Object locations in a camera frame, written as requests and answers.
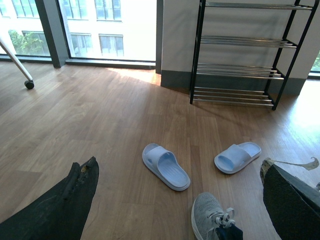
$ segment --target sneaker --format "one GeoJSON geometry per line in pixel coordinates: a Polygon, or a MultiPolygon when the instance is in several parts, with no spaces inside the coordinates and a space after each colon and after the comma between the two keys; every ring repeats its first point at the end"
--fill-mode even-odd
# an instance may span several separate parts
{"type": "Polygon", "coordinates": [[[199,194],[193,203],[191,212],[191,224],[196,239],[219,240],[216,232],[218,228],[220,228],[218,231],[219,236],[230,236],[230,234],[224,234],[224,232],[229,232],[230,230],[232,232],[234,231],[234,215],[235,211],[232,208],[228,208],[226,211],[223,211],[220,203],[211,193],[203,192],[199,194]]]}

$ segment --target metal shoe rack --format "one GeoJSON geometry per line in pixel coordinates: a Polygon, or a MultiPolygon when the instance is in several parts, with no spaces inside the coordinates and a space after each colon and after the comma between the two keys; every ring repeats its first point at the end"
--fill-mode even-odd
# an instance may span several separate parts
{"type": "Polygon", "coordinates": [[[313,6],[301,5],[300,0],[296,0],[293,5],[219,3],[219,2],[206,2],[206,0],[200,0],[198,21],[197,21],[197,27],[196,27],[192,71],[191,71],[190,104],[192,104],[193,101],[221,102],[221,103],[230,103],[230,104],[246,104],[246,105],[249,104],[249,105],[258,105],[258,106],[270,106],[272,107],[273,110],[276,110],[318,5],[319,5],[319,0],[315,0],[313,6]],[[291,11],[291,14],[288,19],[288,23],[283,33],[282,39],[270,39],[270,38],[263,38],[263,37],[202,35],[203,21],[205,17],[206,8],[288,10],[288,11],[291,11]],[[288,40],[287,36],[289,34],[290,28],[292,26],[292,23],[297,11],[309,11],[310,15],[306,22],[304,31],[301,34],[299,42],[294,43],[288,40]],[[211,64],[211,63],[198,62],[201,44],[267,47],[267,48],[278,48],[278,51],[275,55],[272,66],[242,66],[242,65],[211,64]],[[282,73],[277,68],[279,58],[284,48],[293,49],[295,51],[286,73],[282,73]],[[240,78],[258,79],[258,80],[263,79],[263,80],[266,80],[266,84],[263,91],[200,87],[200,86],[197,86],[197,81],[196,81],[198,75],[240,77],[240,78]],[[272,81],[282,81],[282,85],[279,89],[279,92],[275,100],[270,96],[268,92],[272,81]]]}

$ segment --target wooden floor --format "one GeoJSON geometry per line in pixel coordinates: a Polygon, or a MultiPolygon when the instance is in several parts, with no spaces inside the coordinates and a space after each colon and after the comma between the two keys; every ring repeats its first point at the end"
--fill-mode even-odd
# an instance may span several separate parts
{"type": "MultiPolygon", "coordinates": [[[[320,159],[320,81],[307,81],[299,97],[283,97],[272,111],[190,105],[187,94],[160,87],[153,71],[24,65],[33,90],[13,63],[0,62],[0,222],[64,178],[73,162],[95,156],[100,175],[83,240],[193,240],[191,207],[202,192],[235,209],[244,239],[276,240],[262,161],[320,159]],[[258,159],[233,175],[215,167],[218,153],[248,141],[261,146],[258,159]],[[149,143],[175,154],[191,178],[187,190],[171,190],[145,167],[149,143]]],[[[312,187],[320,182],[320,167],[278,165],[312,187]]]]}

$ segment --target shoelace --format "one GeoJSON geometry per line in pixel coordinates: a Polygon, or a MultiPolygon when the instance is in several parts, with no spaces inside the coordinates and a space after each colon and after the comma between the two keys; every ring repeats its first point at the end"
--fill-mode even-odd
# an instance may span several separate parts
{"type": "Polygon", "coordinates": [[[231,207],[225,210],[225,212],[222,212],[222,211],[212,212],[209,216],[207,216],[207,218],[208,219],[213,218],[213,221],[216,225],[214,225],[212,228],[209,229],[209,231],[206,233],[206,238],[208,238],[209,232],[214,231],[215,228],[223,226],[223,228],[227,229],[231,226],[231,224],[235,224],[234,217],[235,217],[235,210],[231,207]]]}

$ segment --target slide sandal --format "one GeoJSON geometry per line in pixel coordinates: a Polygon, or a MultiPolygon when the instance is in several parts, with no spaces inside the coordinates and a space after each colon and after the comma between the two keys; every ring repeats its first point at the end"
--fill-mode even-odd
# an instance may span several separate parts
{"type": "Polygon", "coordinates": [[[260,155],[261,147],[253,142],[233,144],[214,158],[214,164],[225,174],[235,174],[260,155]]]}
{"type": "Polygon", "coordinates": [[[179,166],[175,155],[155,143],[147,145],[142,153],[143,163],[169,188],[183,191],[190,186],[188,174],[179,166]]]}

